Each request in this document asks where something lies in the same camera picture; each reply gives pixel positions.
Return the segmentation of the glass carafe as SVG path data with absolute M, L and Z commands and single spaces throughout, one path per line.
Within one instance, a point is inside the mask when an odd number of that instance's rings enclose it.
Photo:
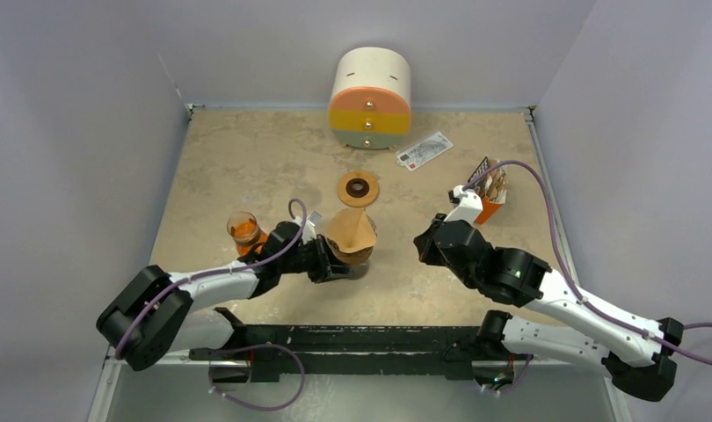
M 369 262 L 364 262 L 360 263 L 354 266 L 350 266 L 351 268 L 351 275 L 349 276 L 350 280 L 358 280 L 364 278 L 369 271 L 370 268 L 370 263 Z

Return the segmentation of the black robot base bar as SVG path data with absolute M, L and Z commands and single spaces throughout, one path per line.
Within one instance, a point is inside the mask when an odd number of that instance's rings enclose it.
M 191 360 L 245 360 L 253 382 L 283 374 L 437 375 L 491 382 L 490 369 L 512 356 L 500 337 L 479 326 L 251 324 L 224 346 L 194 348 Z

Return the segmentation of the brown paper coffee filter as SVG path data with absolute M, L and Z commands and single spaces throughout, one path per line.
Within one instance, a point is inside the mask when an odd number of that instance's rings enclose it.
M 374 247 L 377 235 L 363 208 L 344 208 L 328 223 L 325 236 L 338 250 L 350 254 Z

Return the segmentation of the light wooden ring coaster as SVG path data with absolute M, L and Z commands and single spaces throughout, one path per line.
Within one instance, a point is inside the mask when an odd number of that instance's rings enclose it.
M 376 202 L 379 194 L 377 177 L 368 171 L 350 171 L 337 182 L 337 196 L 347 207 L 368 207 Z

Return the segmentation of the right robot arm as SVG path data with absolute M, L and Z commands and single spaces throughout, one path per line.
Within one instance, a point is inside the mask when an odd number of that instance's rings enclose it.
M 648 402 L 662 400 L 672 389 L 677 364 L 671 348 L 682 340 L 682 323 L 640 317 L 587 293 L 576 296 L 546 261 L 521 249 L 495 247 L 469 223 L 445 218 L 436 215 L 414 238 L 421 263 L 447 268 L 466 288 L 495 303 L 561 322 L 547 326 L 490 310 L 476 335 L 483 355 L 538 355 L 587 367 Z

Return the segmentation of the clear glass dripper cone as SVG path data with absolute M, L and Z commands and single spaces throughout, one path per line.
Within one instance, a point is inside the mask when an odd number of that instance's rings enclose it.
M 346 264 L 366 262 L 377 241 L 374 225 L 364 209 L 344 208 L 329 222 L 325 237 L 335 256 Z

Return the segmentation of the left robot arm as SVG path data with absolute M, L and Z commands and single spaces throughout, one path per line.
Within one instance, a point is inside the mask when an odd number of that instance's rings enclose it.
M 211 348 L 225 360 L 240 356 L 245 336 L 216 305 L 259 297 L 286 274 L 314 283 L 347 279 L 350 265 L 307 222 L 280 222 L 257 249 L 224 266 L 168 273 L 142 268 L 98 316 L 96 328 L 114 356 L 133 370 L 153 366 L 169 352 Z

